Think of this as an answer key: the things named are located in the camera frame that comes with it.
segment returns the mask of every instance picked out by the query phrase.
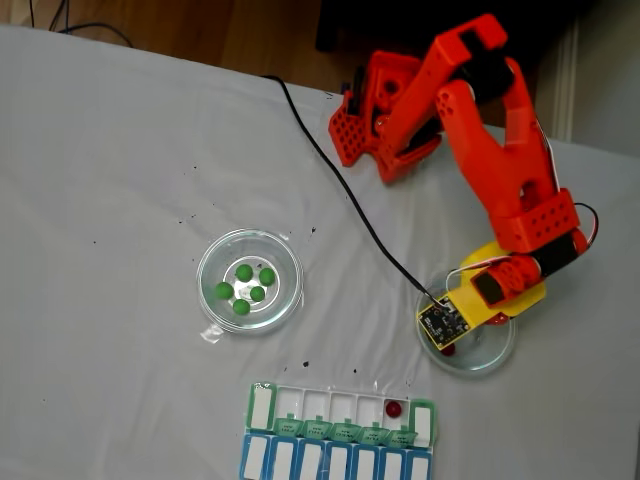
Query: red ball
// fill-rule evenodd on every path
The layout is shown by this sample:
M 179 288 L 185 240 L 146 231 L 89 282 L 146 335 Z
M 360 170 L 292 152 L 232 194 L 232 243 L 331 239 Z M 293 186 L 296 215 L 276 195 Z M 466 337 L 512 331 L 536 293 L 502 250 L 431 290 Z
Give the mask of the red ball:
M 387 402 L 387 406 L 384 409 L 391 418 L 398 418 L 402 415 L 402 406 L 395 400 Z

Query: robotic arm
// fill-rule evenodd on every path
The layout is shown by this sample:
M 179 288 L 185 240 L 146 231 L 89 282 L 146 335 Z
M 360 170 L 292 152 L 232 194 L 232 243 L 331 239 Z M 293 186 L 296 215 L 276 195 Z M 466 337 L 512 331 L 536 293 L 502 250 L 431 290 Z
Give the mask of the robotic arm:
M 544 297 L 543 279 L 589 246 L 569 191 L 558 185 L 522 72 L 502 54 L 506 40 L 497 20 L 483 15 L 438 35 L 422 62 L 376 52 L 329 125 L 342 164 L 370 153 L 387 183 L 437 148 L 446 131 L 487 210 L 496 241 L 463 262 L 459 288 L 421 313 L 440 349 L 529 308 Z M 496 97 L 506 111 L 504 146 L 485 130 L 477 108 Z M 443 332 L 443 317 L 457 328 Z

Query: green ball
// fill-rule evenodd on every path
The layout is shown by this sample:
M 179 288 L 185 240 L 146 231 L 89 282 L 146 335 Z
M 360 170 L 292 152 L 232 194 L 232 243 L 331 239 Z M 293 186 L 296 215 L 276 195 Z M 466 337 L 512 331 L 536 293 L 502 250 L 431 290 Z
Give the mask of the green ball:
M 249 310 L 251 310 L 251 306 L 246 300 L 239 298 L 238 300 L 233 302 L 233 311 L 238 315 L 246 315 L 247 313 L 249 313 Z
M 227 282 L 220 282 L 216 285 L 216 297 L 222 300 L 229 300 L 233 297 L 233 287 L 229 285 Z
M 264 288 L 253 287 L 249 292 L 249 295 L 251 295 L 251 300 L 253 300 L 254 302 L 261 302 L 262 300 L 264 300 Z
M 274 272 L 271 268 L 263 268 L 260 270 L 260 283 L 265 287 L 269 285 L 273 285 L 273 282 L 276 281 L 276 272 Z
M 236 268 L 236 277 L 241 282 L 248 282 L 253 278 L 253 269 L 246 263 L 243 263 Z

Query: petri dish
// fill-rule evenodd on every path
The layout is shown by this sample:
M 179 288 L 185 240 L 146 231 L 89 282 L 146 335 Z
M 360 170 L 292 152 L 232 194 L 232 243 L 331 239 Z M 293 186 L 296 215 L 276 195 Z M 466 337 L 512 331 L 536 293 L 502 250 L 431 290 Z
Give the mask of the petri dish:
M 244 282 L 236 277 L 240 265 L 249 265 L 253 277 Z M 275 281 L 265 286 L 259 273 L 271 268 Z M 302 264 L 280 236 L 262 230 L 235 230 L 216 240 L 204 253 L 198 266 L 198 297 L 209 319 L 221 328 L 236 333 L 263 333 L 290 318 L 302 303 Z M 230 299 L 215 295 L 215 286 L 227 282 L 233 288 Z M 251 289 L 260 286 L 265 296 L 251 298 Z M 243 299 L 249 313 L 234 312 L 233 303 Z
M 444 276 L 433 282 L 429 291 L 440 297 L 444 294 Z M 416 306 L 416 315 L 431 305 L 426 295 L 421 295 Z M 456 349 L 451 356 L 443 355 L 431 342 L 415 318 L 418 338 L 429 359 L 447 372 L 461 377 L 483 377 L 497 370 L 509 358 L 516 343 L 518 325 L 511 319 L 503 325 L 484 325 L 473 329 L 454 343 Z

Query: white table surface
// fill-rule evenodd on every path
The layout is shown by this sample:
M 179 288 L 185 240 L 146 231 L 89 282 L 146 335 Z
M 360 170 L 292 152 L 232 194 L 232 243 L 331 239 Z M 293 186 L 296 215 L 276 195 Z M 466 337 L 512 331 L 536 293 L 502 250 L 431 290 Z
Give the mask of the white table surface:
M 341 97 L 291 91 L 336 161 L 326 125 Z M 509 363 L 461 380 L 422 354 L 417 293 L 277 84 L 0 28 L 0 478 L 237 478 L 256 380 L 431 398 L 436 480 L 631 478 L 640 161 L 554 147 L 600 235 L 520 318 Z M 393 187 L 366 158 L 342 171 L 420 279 L 492 238 L 446 142 Z M 240 227 L 288 237 L 304 309 L 266 337 L 205 341 L 198 260 Z

